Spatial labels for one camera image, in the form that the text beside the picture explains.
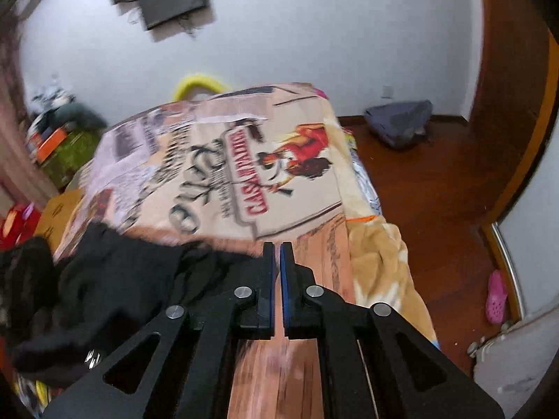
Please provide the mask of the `black zip jacket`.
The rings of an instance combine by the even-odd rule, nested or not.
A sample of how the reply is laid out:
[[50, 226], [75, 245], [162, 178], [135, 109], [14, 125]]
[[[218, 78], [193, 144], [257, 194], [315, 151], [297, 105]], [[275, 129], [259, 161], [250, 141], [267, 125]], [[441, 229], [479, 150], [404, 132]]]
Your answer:
[[89, 352], [107, 356], [172, 304], [259, 279], [260, 258], [202, 241], [178, 246], [88, 226], [75, 252], [55, 261], [41, 236], [1, 253], [1, 333], [12, 368], [65, 388]]

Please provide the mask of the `colourful fleece blanket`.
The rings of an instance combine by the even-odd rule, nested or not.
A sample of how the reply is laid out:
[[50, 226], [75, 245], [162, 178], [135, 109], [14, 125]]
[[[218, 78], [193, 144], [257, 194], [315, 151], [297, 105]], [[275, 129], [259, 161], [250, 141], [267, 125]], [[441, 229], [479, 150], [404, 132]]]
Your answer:
[[434, 345], [439, 341], [423, 298], [416, 291], [408, 250], [399, 228], [383, 216], [347, 221], [356, 303], [386, 303]]

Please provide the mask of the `pink croc slipper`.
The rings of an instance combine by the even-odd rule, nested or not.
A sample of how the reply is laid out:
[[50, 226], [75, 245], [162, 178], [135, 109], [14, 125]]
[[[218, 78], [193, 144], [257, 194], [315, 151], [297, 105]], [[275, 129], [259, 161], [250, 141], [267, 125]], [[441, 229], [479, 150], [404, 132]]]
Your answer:
[[485, 314], [489, 323], [505, 321], [508, 291], [500, 270], [494, 270], [488, 279]]

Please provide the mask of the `yellow cartoon cloth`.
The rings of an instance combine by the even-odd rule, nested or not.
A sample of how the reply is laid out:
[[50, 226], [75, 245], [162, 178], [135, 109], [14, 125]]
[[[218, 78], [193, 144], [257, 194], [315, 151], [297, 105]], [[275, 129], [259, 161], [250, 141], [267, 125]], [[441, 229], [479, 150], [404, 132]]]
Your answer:
[[56, 391], [38, 380], [30, 380], [19, 374], [14, 375], [12, 387], [31, 415], [39, 418], [49, 403], [55, 398]]

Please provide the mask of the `newspaper print bed blanket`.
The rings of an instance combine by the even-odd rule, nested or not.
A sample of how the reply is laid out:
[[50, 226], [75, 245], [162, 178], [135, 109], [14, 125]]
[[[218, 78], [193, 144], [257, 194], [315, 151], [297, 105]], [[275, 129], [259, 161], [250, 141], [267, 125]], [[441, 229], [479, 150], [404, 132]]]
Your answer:
[[166, 195], [166, 181], [140, 193], [140, 204], [134, 206], [121, 225], [131, 229], [140, 223], [143, 211], [164, 208], [173, 231], [181, 236], [228, 237], [272, 243], [275, 249], [277, 277], [274, 283], [275, 314], [282, 312], [280, 250], [276, 236], [297, 232], [317, 223], [336, 211], [341, 197], [323, 192], [316, 180], [304, 182], [301, 193], [280, 185], [287, 173], [284, 161], [266, 167], [266, 145], [255, 139], [252, 125], [268, 126], [270, 116], [249, 112], [208, 116], [202, 119], [188, 116], [182, 103], [170, 107], [174, 125], [187, 133], [218, 125], [222, 132], [206, 143], [190, 141], [187, 155], [174, 177], [178, 190]]

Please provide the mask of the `red plush toy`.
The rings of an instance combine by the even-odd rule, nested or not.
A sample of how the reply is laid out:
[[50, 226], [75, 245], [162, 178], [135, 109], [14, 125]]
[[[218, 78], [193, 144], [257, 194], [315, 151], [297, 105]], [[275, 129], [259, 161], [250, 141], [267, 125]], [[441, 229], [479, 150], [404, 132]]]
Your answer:
[[10, 250], [30, 239], [35, 233], [41, 212], [33, 203], [17, 203], [1, 218], [0, 248]]

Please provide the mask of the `green patterned storage box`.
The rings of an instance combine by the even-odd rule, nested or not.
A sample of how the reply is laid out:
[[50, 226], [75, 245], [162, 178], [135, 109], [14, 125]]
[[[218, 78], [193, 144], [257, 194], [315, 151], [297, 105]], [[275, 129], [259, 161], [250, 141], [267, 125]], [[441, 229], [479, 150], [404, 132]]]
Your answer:
[[100, 136], [97, 132], [74, 130], [40, 165], [41, 171], [59, 190], [67, 187], [78, 170], [93, 159]]

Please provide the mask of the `striped brown curtain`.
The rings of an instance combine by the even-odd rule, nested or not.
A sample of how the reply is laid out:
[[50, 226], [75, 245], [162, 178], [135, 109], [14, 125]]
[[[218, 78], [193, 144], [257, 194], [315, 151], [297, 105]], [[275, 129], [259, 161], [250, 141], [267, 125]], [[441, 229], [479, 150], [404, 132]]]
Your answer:
[[1, 16], [1, 186], [17, 203], [42, 210], [58, 191], [31, 162], [26, 146], [29, 122], [19, 47], [18, 18], [6, 12]]

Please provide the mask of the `orange flat box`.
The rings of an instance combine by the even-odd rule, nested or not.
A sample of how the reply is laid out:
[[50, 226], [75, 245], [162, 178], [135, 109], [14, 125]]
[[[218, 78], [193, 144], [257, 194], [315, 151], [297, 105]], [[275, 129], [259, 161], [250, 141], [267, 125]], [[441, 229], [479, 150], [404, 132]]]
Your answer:
[[44, 163], [65, 139], [67, 139], [67, 133], [63, 128], [58, 128], [56, 131], [52, 132], [48, 139], [37, 149], [37, 162], [39, 164]]

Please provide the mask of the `yellow curved headboard toy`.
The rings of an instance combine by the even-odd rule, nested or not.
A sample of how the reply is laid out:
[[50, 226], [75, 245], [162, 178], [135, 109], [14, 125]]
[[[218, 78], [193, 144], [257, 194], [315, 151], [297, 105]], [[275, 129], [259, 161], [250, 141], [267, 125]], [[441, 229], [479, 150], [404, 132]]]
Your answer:
[[212, 77], [202, 74], [187, 75], [175, 87], [173, 101], [188, 100], [198, 91], [218, 95], [228, 90], [229, 88], [225, 84]]

